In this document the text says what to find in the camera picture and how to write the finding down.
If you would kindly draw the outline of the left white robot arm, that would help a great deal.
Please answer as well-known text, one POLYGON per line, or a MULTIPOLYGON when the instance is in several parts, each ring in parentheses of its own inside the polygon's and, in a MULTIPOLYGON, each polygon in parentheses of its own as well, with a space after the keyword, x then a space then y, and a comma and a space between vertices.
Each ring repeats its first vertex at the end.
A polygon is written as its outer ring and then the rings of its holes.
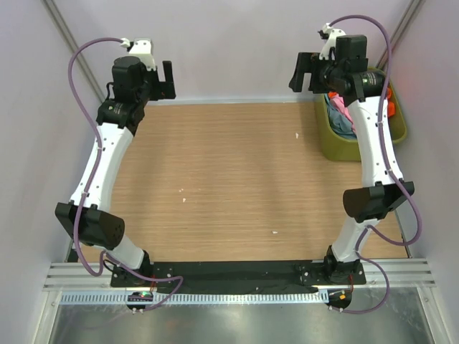
POLYGON ((75 244, 96 247, 102 258, 115 262, 118 274, 135 286, 152 278, 148 253, 125 233, 122 218, 110 213, 113 187, 123 157, 136 135, 150 101, 176 98, 173 65, 162 63, 164 80, 137 57, 119 57, 112 66, 107 96, 90 119, 95 141, 82 178, 66 203, 58 203, 55 216, 75 244))

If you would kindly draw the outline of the pink t shirt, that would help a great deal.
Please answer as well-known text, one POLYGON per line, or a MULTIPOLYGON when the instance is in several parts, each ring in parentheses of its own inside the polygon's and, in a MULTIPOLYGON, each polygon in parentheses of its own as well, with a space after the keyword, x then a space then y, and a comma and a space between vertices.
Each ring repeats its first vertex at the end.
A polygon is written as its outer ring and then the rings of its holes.
POLYGON ((344 104, 344 99, 339 95, 330 98, 330 103, 349 121, 353 122, 348 108, 344 104))

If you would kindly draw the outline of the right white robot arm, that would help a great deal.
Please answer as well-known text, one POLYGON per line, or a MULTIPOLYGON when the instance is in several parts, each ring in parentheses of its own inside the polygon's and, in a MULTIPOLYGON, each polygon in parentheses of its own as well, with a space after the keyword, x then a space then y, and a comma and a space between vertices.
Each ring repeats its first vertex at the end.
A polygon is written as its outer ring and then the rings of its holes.
POLYGON ((323 261, 323 278, 330 284, 345 284, 360 271, 359 252, 370 231, 414 193, 405 181, 394 156, 387 118, 386 77, 369 69, 364 59, 320 59, 317 53, 298 54, 289 87, 301 92, 305 75, 315 94, 338 93, 356 128, 362 168, 362 186, 346 190, 346 219, 323 261))

